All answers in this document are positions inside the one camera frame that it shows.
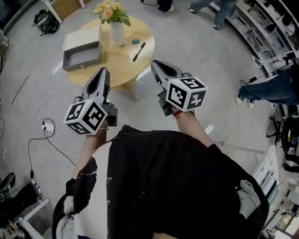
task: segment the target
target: white shelving unit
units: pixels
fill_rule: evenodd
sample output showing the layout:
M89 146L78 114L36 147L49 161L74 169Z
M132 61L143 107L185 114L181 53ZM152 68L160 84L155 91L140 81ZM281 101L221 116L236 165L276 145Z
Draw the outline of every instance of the white shelving unit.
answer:
M291 17L293 18L293 21L297 24L298 28L299 28L299 23L298 21L294 18L294 16L292 15L292 13L290 12L290 10L286 7L286 5L282 2L282 0L279 0L279 2L282 4L282 6L284 8L286 8L286 10L289 12L289 14L291 15ZM263 41L265 41L264 43L267 45L268 47L268 50L272 53L274 59L276 60L282 60L282 58L284 56L286 56L287 54L289 53L294 53L295 56L297 58L299 58L299 50L297 50L295 48L295 46L293 45L293 42L290 40L290 38L284 34L284 31L283 31L283 27L279 24L278 20L276 20L271 12L268 10L268 8L261 2L261 0L256 0L256 4L261 7L261 10L263 10L264 12L266 12L271 18L270 20L277 26L277 28L281 31L281 33L284 35L285 39L286 39L286 46L288 47L289 51L284 53L284 54L280 54L280 52L277 50L277 48L275 47L272 47L272 40L271 40L271 37L270 37L270 32L263 28L250 14L249 14L249 11L247 11L246 9L244 9L242 7L242 5L240 5L239 3L236 4L236 7L237 7L237 10L242 12L245 17L250 21L250 24L254 26L254 28L259 32L259 34L261 36L263 36ZM219 11L220 7L217 5L217 2L212 2L210 4L214 9L216 9L217 11ZM235 23L233 22L233 20L231 19L230 16L227 17L227 20L233 25L235 26ZM253 44L250 42L250 40L248 39L248 34L247 33L243 33L243 32L240 32L240 34L244 37L244 39L248 42L248 44L252 47L253 51L255 52L255 54L257 55L258 59L260 60L260 62L262 62L262 65L265 70L268 72L268 73L271 73L274 71L274 69L272 68L272 64L274 62L273 61L270 61L270 59L265 59L264 58L264 54L263 52L258 52Z

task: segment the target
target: forearm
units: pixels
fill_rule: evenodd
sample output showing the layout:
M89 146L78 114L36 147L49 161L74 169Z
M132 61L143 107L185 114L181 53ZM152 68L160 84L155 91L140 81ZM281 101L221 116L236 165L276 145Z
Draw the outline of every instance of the forearm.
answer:
M193 114L189 113L177 118L177 124L180 132L199 140L205 146L214 144Z
M106 135L107 131L106 130L99 130L99 133L97 135L90 135L87 136L78 162L76 164L76 167L72 173L72 178L76 179L79 171L84 168L84 166L88 163L90 157L93 155L93 153L102 145L106 142Z

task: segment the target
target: white vase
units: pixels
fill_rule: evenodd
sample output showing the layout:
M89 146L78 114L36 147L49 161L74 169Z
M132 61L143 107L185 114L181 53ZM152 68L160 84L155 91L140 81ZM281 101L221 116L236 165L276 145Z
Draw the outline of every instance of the white vase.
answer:
M111 22L110 36L116 46L120 47L125 44L125 30L123 29L122 23Z

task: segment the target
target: green small object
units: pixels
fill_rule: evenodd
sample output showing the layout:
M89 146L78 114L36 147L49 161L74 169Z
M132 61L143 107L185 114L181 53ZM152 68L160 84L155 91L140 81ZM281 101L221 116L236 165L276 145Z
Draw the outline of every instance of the green small object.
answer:
M136 44L139 44L139 39L132 40L132 45L136 45Z

